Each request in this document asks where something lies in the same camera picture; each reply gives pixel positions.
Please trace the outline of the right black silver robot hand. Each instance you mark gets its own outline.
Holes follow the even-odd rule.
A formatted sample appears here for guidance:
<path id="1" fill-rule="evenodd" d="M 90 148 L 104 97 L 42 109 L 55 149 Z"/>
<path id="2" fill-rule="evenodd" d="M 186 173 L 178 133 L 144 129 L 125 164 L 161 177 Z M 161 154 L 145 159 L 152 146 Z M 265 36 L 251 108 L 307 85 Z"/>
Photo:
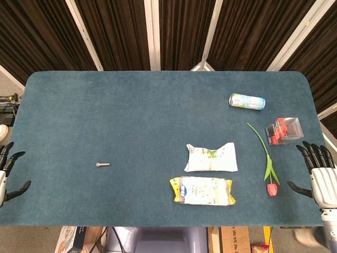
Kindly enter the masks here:
<path id="1" fill-rule="evenodd" d="M 292 181 L 288 186 L 298 194 L 314 199 L 322 209 L 336 208 L 336 167 L 331 152 L 323 145 L 303 141 L 297 145 L 311 180 L 311 189 L 300 188 Z"/>

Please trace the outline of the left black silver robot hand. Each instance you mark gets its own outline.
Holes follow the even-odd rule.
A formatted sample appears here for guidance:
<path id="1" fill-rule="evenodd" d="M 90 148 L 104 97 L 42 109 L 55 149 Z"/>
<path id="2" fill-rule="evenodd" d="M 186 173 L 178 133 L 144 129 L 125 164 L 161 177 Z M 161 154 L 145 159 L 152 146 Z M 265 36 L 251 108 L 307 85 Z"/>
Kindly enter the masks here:
<path id="1" fill-rule="evenodd" d="M 21 188 L 13 192 L 7 192 L 7 181 L 9 174 L 14 166 L 15 161 L 25 154 L 25 151 L 14 153 L 11 157 L 7 157 L 10 149 L 13 147 L 14 142 L 1 146 L 1 207 L 5 202 L 10 201 L 16 197 L 24 194 L 30 187 L 31 181 L 26 181 Z"/>

